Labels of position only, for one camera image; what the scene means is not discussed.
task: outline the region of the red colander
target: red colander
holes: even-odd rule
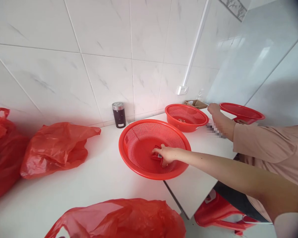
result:
[[[193,132],[209,122],[208,116],[195,107],[184,104],[166,106],[167,121],[183,132]]]
[[[241,106],[234,103],[223,102],[220,103],[220,107],[223,111],[229,112],[236,116],[234,120],[244,120],[248,124],[252,124],[258,120],[265,119],[265,115],[259,111],[255,111],[249,107]]]
[[[189,141],[177,128],[163,121],[145,119],[133,122],[123,130],[119,152],[126,165],[137,174],[155,180],[172,179],[182,174],[188,165],[175,160],[162,168],[151,153],[161,144],[191,151]]]

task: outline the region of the decorative border tile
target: decorative border tile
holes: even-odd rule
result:
[[[239,0],[220,0],[227,9],[233,13],[233,15],[242,22],[244,19],[247,9],[243,6],[243,4]]]

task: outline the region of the red plastic stool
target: red plastic stool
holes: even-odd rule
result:
[[[243,215],[242,220],[234,223],[222,221],[222,219],[230,215]],[[210,202],[204,201],[194,214],[194,219],[199,226],[208,227],[211,225],[231,229],[236,235],[242,236],[243,231],[258,223],[257,220],[245,216],[242,212],[233,207],[228,201],[221,197],[218,193]]]

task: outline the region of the white pipe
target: white pipe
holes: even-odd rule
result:
[[[183,83],[181,84],[181,86],[185,86],[187,81],[188,81],[189,74],[190,74],[190,71],[191,71],[191,67],[192,67],[192,64],[193,64],[193,61],[194,61],[195,53],[197,51],[199,41],[200,41],[200,38],[201,38],[201,35],[202,35],[203,27],[204,27],[204,24],[205,24],[205,21],[206,21],[206,17],[207,17],[208,12],[209,12],[210,4],[211,4],[211,0],[206,0],[205,5],[204,5],[204,9],[203,9],[203,13],[202,13],[202,17],[201,17],[201,21],[200,21],[200,25],[199,25],[199,29],[198,29],[198,32],[196,34],[196,38],[195,38],[195,41],[194,41],[193,50],[191,52],[189,65],[186,69],[186,73],[185,73]]]

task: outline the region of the electrical outlet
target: electrical outlet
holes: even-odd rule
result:
[[[179,86],[177,94],[178,95],[186,94],[188,92],[188,88],[189,88],[188,86]]]

